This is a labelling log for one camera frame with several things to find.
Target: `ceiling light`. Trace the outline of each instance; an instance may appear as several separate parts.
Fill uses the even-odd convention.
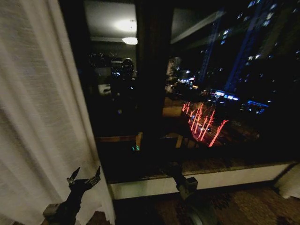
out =
[[[119,30],[126,32],[136,32],[136,22],[134,20],[122,20],[116,23]]]
[[[122,41],[124,41],[127,45],[136,45],[137,44],[136,37],[125,37],[125,38],[122,38]]]

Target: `red lights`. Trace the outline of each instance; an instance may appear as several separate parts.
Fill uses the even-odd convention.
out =
[[[201,134],[202,134],[203,127],[205,126],[205,124],[206,124],[206,122],[207,122],[207,118],[208,118],[208,116],[206,116],[205,119],[204,119],[203,126],[202,126],[202,128],[200,129],[200,133],[199,133],[198,139],[200,138],[200,136],[201,136]]]
[[[189,108],[190,108],[190,102],[185,103],[185,104],[183,105],[182,111],[184,112],[184,111],[186,110],[185,113],[188,114]],[[204,139],[204,137],[205,137],[205,135],[206,135],[206,132],[207,132],[208,128],[212,127],[212,124],[213,124],[214,119],[215,119],[215,118],[214,118],[214,115],[215,115],[216,110],[213,110],[212,113],[211,113],[211,115],[208,114],[208,115],[206,115],[206,116],[204,117],[203,125],[201,126],[201,129],[200,129],[199,133],[197,133],[197,132],[198,132],[198,125],[199,125],[200,122],[201,122],[201,119],[202,119],[203,114],[206,114],[206,112],[207,112],[207,110],[204,110],[204,109],[203,109],[203,103],[202,103],[200,106],[198,106],[196,115],[195,115],[195,117],[194,117],[194,119],[193,119],[193,123],[190,125],[190,126],[191,126],[191,132],[192,132],[192,135],[193,135],[193,137],[194,137],[197,141],[203,141],[203,139]],[[191,109],[191,112],[189,112],[189,117],[190,117],[190,119],[188,120],[188,123],[189,123],[189,124],[190,124],[190,122],[191,122],[191,120],[192,120],[192,117],[193,117],[194,113],[195,113],[195,109],[194,109],[194,110]],[[214,135],[213,139],[211,140],[211,142],[210,142],[210,144],[209,144],[209,147],[211,147],[211,146],[214,144],[216,138],[217,138],[218,135],[220,134],[220,132],[221,132],[221,130],[222,130],[222,128],[223,128],[223,126],[224,126],[224,124],[225,124],[226,122],[228,122],[228,120],[224,120],[224,121],[221,123],[221,125],[217,128],[217,132],[216,132],[216,134]]]
[[[216,132],[216,134],[215,134],[214,138],[211,140],[211,142],[210,142],[210,144],[209,144],[209,146],[208,146],[208,147],[211,147],[211,146],[214,144],[214,142],[215,142],[215,140],[216,140],[217,136],[220,134],[220,131],[222,130],[222,128],[223,128],[223,126],[224,126],[224,124],[225,124],[225,123],[227,123],[228,121],[229,121],[229,120],[223,120],[223,122],[221,123],[221,125],[220,125],[220,126],[218,126],[218,128],[217,128],[217,132]]]
[[[214,122],[214,114],[215,114],[215,110],[214,110],[214,111],[212,112],[212,114],[210,115],[210,120],[208,121],[208,124],[207,124],[207,126],[206,126],[206,128],[205,128],[205,130],[204,130],[204,132],[203,132],[203,135],[202,135],[200,141],[203,140],[203,138],[204,138],[204,136],[205,136],[205,134],[206,134],[207,128],[209,128],[209,127],[212,125],[212,123]]]
[[[197,121],[197,124],[196,124],[196,127],[195,127],[194,134],[196,134],[196,132],[197,132],[199,120],[200,120],[200,118],[201,118],[201,116],[202,116],[202,106],[203,106],[203,103],[201,104],[201,108],[200,108],[200,112],[199,112],[199,116],[198,116],[198,121]]]

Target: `ceiling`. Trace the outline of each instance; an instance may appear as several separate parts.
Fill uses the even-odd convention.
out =
[[[135,31],[123,30],[122,24],[120,25],[124,21],[136,20],[134,4],[86,0],[84,5],[92,40],[119,42],[121,38],[130,34],[135,35]],[[171,43],[213,22],[214,9],[205,9],[176,8],[173,15]]]

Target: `sheer curtain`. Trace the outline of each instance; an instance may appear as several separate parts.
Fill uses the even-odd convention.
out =
[[[40,224],[64,201],[69,177],[100,165],[57,0],[0,1],[0,221]],[[77,220],[102,210],[114,224],[107,184],[86,192]]]

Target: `patterned carpet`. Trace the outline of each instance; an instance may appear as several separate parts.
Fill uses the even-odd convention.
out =
[[[300,225],[300,200],[284,199],[269,187],[209,194],[220,225]],[[117,225],[190,225],[179,195],[159,195],[114,202]]]

